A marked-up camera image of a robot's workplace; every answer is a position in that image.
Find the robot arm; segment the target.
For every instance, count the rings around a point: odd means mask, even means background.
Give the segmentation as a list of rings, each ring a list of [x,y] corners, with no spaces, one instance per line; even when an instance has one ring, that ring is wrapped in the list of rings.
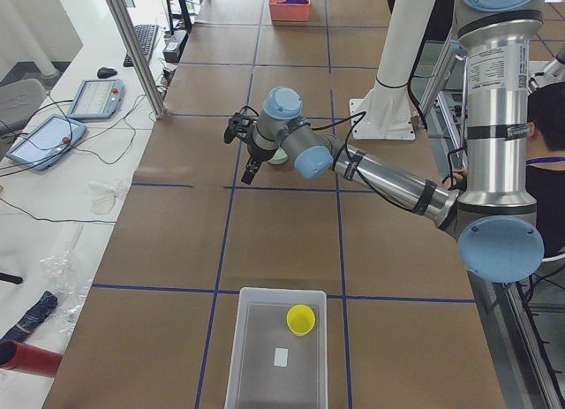
[[[476,276],[495,283],[528,277],[544,256],[537,203],[525,187],[529,42],[542,26],[543,3],[454,0],[452,27],[417,106],[448,163],[466,168],[464,190],[444,189],[312,128],[289,87],[273,88],[261,110],[244,107],[228,123],[225,141],[247,146],[243,181],[282,150],[304,178],[331,170],[432,220]]]

